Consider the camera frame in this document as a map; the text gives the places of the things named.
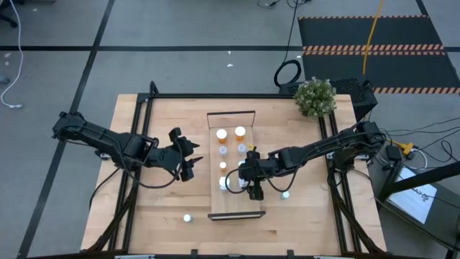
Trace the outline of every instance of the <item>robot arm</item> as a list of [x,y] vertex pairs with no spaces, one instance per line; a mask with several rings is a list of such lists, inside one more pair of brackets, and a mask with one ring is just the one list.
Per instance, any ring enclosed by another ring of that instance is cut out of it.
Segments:
[[239,166],[239,178],[253,183],[247,186],[250,199],[263,200],[260,181],[296,173],[309,160],[329,153],[333,153],[331,166],[346,171],[353,166],[357,155],[374,155],[384,143],[385,136],[375,122],[360,122],[325,140],[268,153],[268,159],[260,159],[260,154],[255,150],[249,151],[245,163]]
[[130,133],[116,133],[87,122],[79,112],[60,113],[60,118],[52,128],[53,138],[60,141],[80,140],[94,147],[100,153],[106,153],[116,166],[132,171],[136,167],[163,168],[173,176],[180,170],[182,181],[193,178],[193,164],[201,158],[186,161],[193,154],[193,148],[199,145],[187,140],[175,128],[169,133],[172,145],[158,148],[158,139]]

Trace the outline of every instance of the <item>potted plant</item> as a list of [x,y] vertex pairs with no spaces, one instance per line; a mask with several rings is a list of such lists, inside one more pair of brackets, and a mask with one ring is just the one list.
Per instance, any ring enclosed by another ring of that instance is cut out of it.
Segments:
[[301,83],[294,95],[299,112],[307,117],[323,117],[336,108],[334,97],[336,89],[331,86],[329,79],[311,80]]

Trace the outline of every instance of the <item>white cable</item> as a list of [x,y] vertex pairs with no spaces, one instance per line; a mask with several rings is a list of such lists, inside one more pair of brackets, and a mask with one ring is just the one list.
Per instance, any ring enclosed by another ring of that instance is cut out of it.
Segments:
[[420,154],[422,154],[423,159],[425,160],[425,166],[422,167],[422,168],[413,168],[413,167],[408,166],[408,165],[406,165],[406,166],[409,167],[410,169],[413,169],[413,170],[425,170],[425,169],[428,167],[428,159],[426,158],[425,153],[422,152],[422,150],[419,150],[419,149],[417,149],[417,148],[413,148],[413,149],[411,149],[410,151],[411,151],[411,152],[419,152]]
[[16,81],[17,81],[17,80],[19,79],[19,77],[21,76],[22,61],[24,60],[24,54],[22,53],[22,49],[21,49],[21,19],[19,18],[19,14],[17,13],[17,10],[16,10],[16,7],[14,6],[13,0],[9,0],[9,3],[11,4],[11,7],[13,8],[14,13],[16,14],[17,24],[19,25],[19,27],[18,27],[18,36],[17,36],[17,46],[18,46],[18,48],[19,48],[19,52],[21,53],[21,62],[19,63],[19,70],[18,70],[18,72],[17,72],[16,78],[15,78],[14,81],[3,91],[3,93],[1,93],[0,99],[1,99],[2,104],[5,104],[6,106],[8,106],[8,107],[11,108],[11,109],[14,109],[14,108],[22,108],[22,104],[8,104],[8,103],[6,103],[5,100],[4,100],[4,95],[7,93],[7,91],[8,91],[11,87],[13,87],[13,85],[16,83]]

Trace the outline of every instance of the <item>white bottle cap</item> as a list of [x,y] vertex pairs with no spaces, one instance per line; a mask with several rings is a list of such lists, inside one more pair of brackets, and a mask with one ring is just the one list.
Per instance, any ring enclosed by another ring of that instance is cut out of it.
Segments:
[[192,221],[192,216],[189,215],[189,214],[185,214],[185,215],[184,215],[184,221],[185,221],[185,222],[191,222],[191,221]]
[[244,155],[246,153],[246,145],[245,144],[239,144],[238,145],[238,153],[240,155]]
[[235,129],[235,135],[238,136],[238,137],[242,137],[244,136],[244,134],[246,134],[246,129],[244,127],[236,127]]
[[238,184],[239,184],[239,188],[245,188],[248,183],[245,180],[238,178]]
[[[221,188],[221,190],[227,190],[227,187],[225,186],[225,178],[225,176],[222,176],[218,180],[218,185]],[[230,178],[227,178],[227,186],[230,186]]]
[[227,131],[224,130],[224,129],[219,129],[219,130],[216,132],[216,136],[217,136],[217,138],[219,138],[220,140],[223,140],[224,138],[227,137]]
[[287,199],[289,198],[289,191],[285,191],[281,194],[281,199]]
[[227,147],[226,146],[221,146],[219,149],[218,149],[218,153],[220,155],[226,155],[227,154]]

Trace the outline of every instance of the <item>black cable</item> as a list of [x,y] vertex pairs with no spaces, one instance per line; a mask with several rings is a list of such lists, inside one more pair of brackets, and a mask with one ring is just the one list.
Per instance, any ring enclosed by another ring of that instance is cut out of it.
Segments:
[[457,119],[460,119],[460,117],[453,118],[453,119],[448,119],[448,120],[443,121],[443,122],[435,122],[433,124],[430,124],[430,125],[418,128],[418,129],[394,129],[394,130],[389,130],[388,132],[423,130],[423,129],[426,129],[427,127],[431,127],[431,126],[434,126],[434,125],[440,125],[440,124],[444,124],[444,123],[447,123],[447,122],[452,122],[452,121],[457,120]]
[[[448,150],[446,149],[446,147],[444,147],[444,143],[447,143],[447,146],[448,146]],[[440,162],[440,163],[447,163],[449,162],[451,159],[454,159],[455,161],[458,162],[458,160],[452,155],[452,146],[451,146],[451,143],[449,141],[441,141],[441,147],[443,148],[444,152],[447,153],[448,155],[448,158],[446,160],[441,160],[441,159],[438,159],[438,158],[435,158],[434,156],[432,156],[430,153],[428,153],[426,150],[424,150],[423,152],[429,156],[430,158]]]
[[[120,150],[120,155],[121,155],[121,164],[123,165],[123,168],[124,168],[124,173],[127,173],[128,176],[137,184],[139,184],[140,186],[144,187],[144,188],[166,188],[168,186],[170,186],[171,184],[174,183],[174,181],[177,179],[177,177],[179,176],[179,170],[177,169],[174,176],[172,177],[171,181],[161,185],[161,186],[149,186],[147,184],[144,184],[142,183],[141,181],[137,180],[132,174],[131,172],[128,170],[126,164],[124,163],[124,158],[123,158],[123,155],[121,154],[121,145],[118,141],[116,141],[117,145],[119,146],[119,150]],[[180,159],[182,160],[182,150],[180,149],[180,145],[178,144],[178,147],[179,147],[179,154],[180,154]]]
[[[299,2],[299,0],[293,0],[293,2],[295,3],[295,5],[298,5],[298,6],[301,6],[303,4],[307,4],[308,1],[311,1],[311,0],[302,0],[301,2]],[[295,8],[295,6],[291,6],[289,4],[289,0],[286,0],[286,4],[290,7],[290,8]]]
[[371,177],[370,177],[370,176],[368,176],[366,173],[363,173],[363,172],[361,172],[361,171],[357,170],[356,168],[353,168],[352,170],[353,170],[353,171],[355,171],[355,172],[357,172],[357,173],[359,173],[360,175],[362,175],[362,176],[366,177],[367,179],[369,179],[369,181],[371,181],[371,182],[372,182],[372,179],[371,179]]
[[387,133],[387,136],[390,139],[390,145],[393,146],[393,139],[391,138],[390,134],[388,134],[388,131],[384,128],[379,128],[379,130],[384,130]]
[[274,190],[279,191],[280,193],[283,193],[283,192],[285,192],[285,191],[289,191],[289,189],[293,186],[295,176],[297,175],[297,170],[295,170],[295,172],[293,173],[293,177],[290,179],[289,184],[287,185],[287,187],[286,187],[284,190],[282,190],[282,189],[276,187],[276,186],[272,183],[272,180],[270,180],[269,176],[267,175],[267,173],[266,173],[262,168],[260,168],[260,170],[262,170],[262,172],[263,172],[265,178],[267,179],[267,181],[268,181],[268,183],[271,185],[271,187],[272,187]]
[[411,135],[411,134],[415,134],[415,133],[438,134],[438,133],[445,133],[445,132],[449,132],[451,130],[457,130],[457,129],[460,129],[460,127],[453,127],[453,128],[450,128],[450,129],[445,129],[445,130],[435,131],[435,132],[417,130],[417,131],[414,131],[414,132],[409,132],[409,133],[405,133],[405,134],[398,134],[398,135],[391,135],[391,136],[393,136],[393,137],[401,137],[401,136],[407,136],[407,135]]
[[458,130],[456,130],[456,131],[454,131],[454,132],[452,132],[452,133],[449,133],[449,134],[447,134],[447,135],[444,136],[444,137],[438,138],[437,140],[433,141],[432,143],[426,145],[425,147],[419,148],[419,150],[423,150],[423,151],[424,151],[424,149],[426,149],[427,147],[429,147],[429,146],[435,144],[435,143],[438,142],[439,140],[443,140],[443,139],[445,139],[446,137],[452,136],[452,135],[454,135],[455,133],[457,133],[457,132],[459,132],[459,131],[460,131],[460,129],[458,129]]
[[293,35],[293,27],[294,27],[294,21],[295,21],[295,13],[297,12],[297,2],[295,4],[295,8],[294,8],[294,15],[293,15],[293,22],[291,23],[290,25],[290,31],[289,31],[289,38],[287,40],[287,46],[286,46],[286,53],[285,53],[285,58],[284,60],[282,61],[280,67],[276,70],[275,72],[275,75],[273,76],[273,81],[275,82],[275,85],[280,87],[280,83],[278,82],[278,74],[280,74],[281,70],[289,65],[289,64],[294,64],[295,66],[297,66],[297,73],[295,74],[295,76],[293,77],[293,79],[291,79],[288,83],[294,83],[296,82],[299,78],[300,78],[300,74],[302,73],[302,67],[300,66],[300,63],[297,61],[297,60],[289,60],[289,61],[286,61],[286,59],[288,58],[288,52],[289,52],[289,46],[290,46],[290,38],[292,37]]
[[107,176],[107,178],[105,178],[97,187],[96,189],[94,189],[93,191],[93,194],[91,194],[91,198],[89,199],[89,209],[91,209],[91,205],[93,203],[93,198],[94,196],[96,195],[96,193],[98,192],[98,190],[110,179],[112,178],[112,176],[115,175],[116,172],[118,172],[118,170],[120,170],[120,168],[117,168],[113,173],[110,174],[110,176]]
[[[449,152],[447,151],[447,149],[444,147],[444,143],[447,143],[447,145],[449,146],[449,148],[450,148],[450,150],[451,150],[450,153],[449,153]],[[452,155],[452,146],[451,146],[451,143],[450,143],[449,141],[447,141],[447,140],[441,141],[441,147],[443,148],[443,150],[444,150],[446,153],[449,154],[450,158],[453,158],[453,159],[454,159],[455,161],[457,161],[457,162],[459,161],[458,159],[456,159],[456,158]]]
[[242,188],[242,189],[239,190],[239,191],[232,191],[232,190],[230,189],[229,185],[227,184],[227,181],[228,181],[230,175],[231,175],[232,173],[238,171],[238,170],[239,170],[239,168],[233,169],[232,171],[230,171],[229,173],[227,173],[227,175],[225,176],[225,188],[226,188],[227,191],[229,191],[229,193],[231,193],[231,194],[242,194],[244,191],[246,191],[246,190],[249,188],[249,185],[250,185],[250,183],[251,183],[251,181],[249,181],[249,182],[247,183],[246,187]]

